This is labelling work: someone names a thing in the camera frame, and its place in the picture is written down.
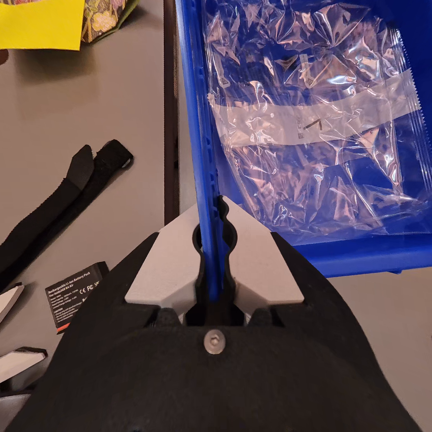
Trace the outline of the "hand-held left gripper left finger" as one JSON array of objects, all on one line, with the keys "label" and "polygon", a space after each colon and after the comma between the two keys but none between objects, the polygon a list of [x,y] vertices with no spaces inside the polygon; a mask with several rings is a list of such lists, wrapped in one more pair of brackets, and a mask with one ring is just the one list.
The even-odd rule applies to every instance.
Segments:
[{"label": "hand-held left gripper left finger", "polygon": [[193,308],[205,321],[210,301],[197,204],[163,227],[125,295],[128,304]]}]

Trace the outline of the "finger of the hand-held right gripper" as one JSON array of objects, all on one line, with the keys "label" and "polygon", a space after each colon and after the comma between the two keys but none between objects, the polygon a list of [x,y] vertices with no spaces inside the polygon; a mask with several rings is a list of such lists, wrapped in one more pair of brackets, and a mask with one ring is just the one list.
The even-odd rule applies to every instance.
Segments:
[{"label": "finger of the hand-held right gripper", "polygon": [[47,351],[41,348],[20,347],[0,358],[0,382],[29,369],[47,358]]},{"label": "finger of the hand-held right gripper", "polygon": [[18,283],[0,295],[0,322],[8,315],[24,288],[24,284]]}]

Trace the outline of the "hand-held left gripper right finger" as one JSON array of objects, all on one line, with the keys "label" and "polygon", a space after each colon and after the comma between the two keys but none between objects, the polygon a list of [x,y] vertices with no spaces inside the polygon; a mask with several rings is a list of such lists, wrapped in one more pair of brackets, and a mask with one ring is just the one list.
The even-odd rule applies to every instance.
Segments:
[{"label": "hand-held left gripper right finger", "polygon": [[260,308],[303,303],[273,233],[228,197],[219,196],[224,320],[242,326]]}]

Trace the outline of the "heap of clear plastic bags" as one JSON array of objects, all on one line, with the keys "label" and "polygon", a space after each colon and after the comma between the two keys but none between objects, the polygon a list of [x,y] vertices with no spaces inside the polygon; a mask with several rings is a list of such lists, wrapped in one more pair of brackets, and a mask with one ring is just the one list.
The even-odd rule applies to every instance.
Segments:
[{"label": "heap of clear plastic bags", "polygon": [[389,1],[204,1],[243,207],[295,244],[431,233],[429,140]]}]

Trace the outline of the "yellow paper sheet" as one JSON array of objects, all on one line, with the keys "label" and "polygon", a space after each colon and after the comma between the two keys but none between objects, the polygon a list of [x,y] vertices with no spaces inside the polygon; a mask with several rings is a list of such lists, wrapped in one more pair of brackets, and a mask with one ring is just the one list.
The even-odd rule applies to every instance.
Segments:
[{"label": "yellow paper sheet", "polygon": [[79,51],[84,0],[0,5],[0,48]]}]

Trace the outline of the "blue plastic bin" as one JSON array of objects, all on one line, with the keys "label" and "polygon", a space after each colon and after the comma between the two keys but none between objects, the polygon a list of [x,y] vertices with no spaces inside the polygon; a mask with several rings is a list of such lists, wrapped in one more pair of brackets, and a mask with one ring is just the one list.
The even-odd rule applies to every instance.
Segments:
[{"label": "blue plastic bin", "polygon": [[[217,214],[217,198],[224,195],[247,210],[243,207],[242,196],[222,150],[208,102],[203,2],[176,1],[175,4],[193,175],[198,209],[204,222],[204,251],[207,257],[215,258],[222,264],[222,222]],[[431,161],[431,1],[389,1],[387,8],[399,30],[413,74],[428,133]],[[431,233],[380,235],[307,244],[287,241],[329,278],[381,272],[398,274],[403,270],[431,266]]]}]

